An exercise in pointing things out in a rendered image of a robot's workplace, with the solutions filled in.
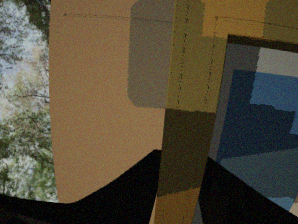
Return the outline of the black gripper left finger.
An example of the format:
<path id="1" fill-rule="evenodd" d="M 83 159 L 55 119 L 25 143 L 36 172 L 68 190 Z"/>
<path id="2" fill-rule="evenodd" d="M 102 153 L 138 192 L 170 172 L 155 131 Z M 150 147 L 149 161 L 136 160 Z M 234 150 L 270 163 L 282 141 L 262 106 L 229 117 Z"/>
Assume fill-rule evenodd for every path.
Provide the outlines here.
<path id="1" fill-rule="evenodd" d="M 161 151 L 154 149 L 117 180 L 72 204 L 1 193 L 0 224 L 149 224 L 160 164 Z"/>

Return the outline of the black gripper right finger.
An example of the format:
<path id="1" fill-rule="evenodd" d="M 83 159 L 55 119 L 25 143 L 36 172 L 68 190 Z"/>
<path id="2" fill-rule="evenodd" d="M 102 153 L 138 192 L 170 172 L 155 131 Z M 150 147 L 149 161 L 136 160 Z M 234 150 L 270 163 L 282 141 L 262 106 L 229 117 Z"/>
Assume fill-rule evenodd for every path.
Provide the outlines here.
<path id="1" fill-rule="evenodd" d="M 298 224 L 298 216 L 262 196 L 209 156 L 198 201 L 204 224 Z"/>

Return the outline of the tan flat board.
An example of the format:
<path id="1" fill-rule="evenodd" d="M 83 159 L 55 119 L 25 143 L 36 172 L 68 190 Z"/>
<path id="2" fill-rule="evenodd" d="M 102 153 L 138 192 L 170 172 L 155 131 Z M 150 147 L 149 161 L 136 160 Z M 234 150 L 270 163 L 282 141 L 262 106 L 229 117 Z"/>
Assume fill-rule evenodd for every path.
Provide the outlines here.
<path id="1" fill-rule="evenodd" d="M 162 151 L 176 0 L 51 0 L 49 112 L 59 204 Z"/>

